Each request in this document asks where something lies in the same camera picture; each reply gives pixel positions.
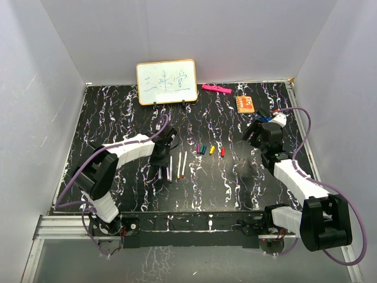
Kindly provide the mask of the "purple whiteboard pen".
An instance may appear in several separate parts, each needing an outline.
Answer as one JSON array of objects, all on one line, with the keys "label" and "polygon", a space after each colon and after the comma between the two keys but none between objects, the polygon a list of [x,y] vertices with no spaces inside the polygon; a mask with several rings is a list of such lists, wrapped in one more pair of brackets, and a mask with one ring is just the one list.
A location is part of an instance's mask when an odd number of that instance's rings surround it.
[{"label": "purple whiteboard pen", "polygon": [[166,176],[167,176],[167,181],[170,181],[170,168],[166,167]]}]

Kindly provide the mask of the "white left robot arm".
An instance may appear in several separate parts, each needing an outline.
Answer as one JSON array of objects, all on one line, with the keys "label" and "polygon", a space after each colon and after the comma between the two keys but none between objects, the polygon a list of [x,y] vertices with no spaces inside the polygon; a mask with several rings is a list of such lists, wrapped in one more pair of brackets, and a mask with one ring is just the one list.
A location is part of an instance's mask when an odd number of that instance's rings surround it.
[{"label": "white left robot arm", "polygon": [[101,228],[109,235],[121,230],[122,221],[110,189],[115,173],[122,166],[142,157],[150,158],[150,165],[158,169],[170,166],[171,144],[177,130],[171,126],[149,131],[123,141],[96,146],[90,144],[84,157],[73,170],[73,184],[88,197],[95,214],[102,220]]}]

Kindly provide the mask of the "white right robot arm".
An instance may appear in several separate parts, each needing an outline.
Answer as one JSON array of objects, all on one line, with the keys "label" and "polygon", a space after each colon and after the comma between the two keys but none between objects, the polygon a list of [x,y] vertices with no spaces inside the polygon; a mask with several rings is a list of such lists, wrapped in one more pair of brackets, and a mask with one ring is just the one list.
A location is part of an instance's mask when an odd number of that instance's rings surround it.
[{"label": "white right robot arm", "polygon": [[278,204],[265,207],[263,229],[271,234],[282,228],[300,236],[309,251],[346,246],[352,242],[348,203],[300,174],[300,167],[283,149],[282,126],[255,120],[242,139],[261,152],[263,166],[299,201],[302,210]]}]

